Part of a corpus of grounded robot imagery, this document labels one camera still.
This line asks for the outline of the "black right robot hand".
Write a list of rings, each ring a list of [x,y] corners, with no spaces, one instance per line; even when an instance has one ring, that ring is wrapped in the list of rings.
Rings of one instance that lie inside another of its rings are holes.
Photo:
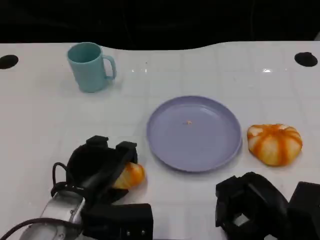
[[[264,176],[247,172],[215,187],[215,225],[229,240],[278,240],[292,238],[288,201]]]

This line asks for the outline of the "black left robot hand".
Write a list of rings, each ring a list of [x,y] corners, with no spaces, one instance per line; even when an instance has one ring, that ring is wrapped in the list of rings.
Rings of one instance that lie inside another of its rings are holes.
[[[128,163],[138,163],[137,144],[122,141],[108,147],[108,137],[95,135],[76,148],[66,165],[66,182],[83,191],[85,203],[112,204],[129,193],[113,184]]]

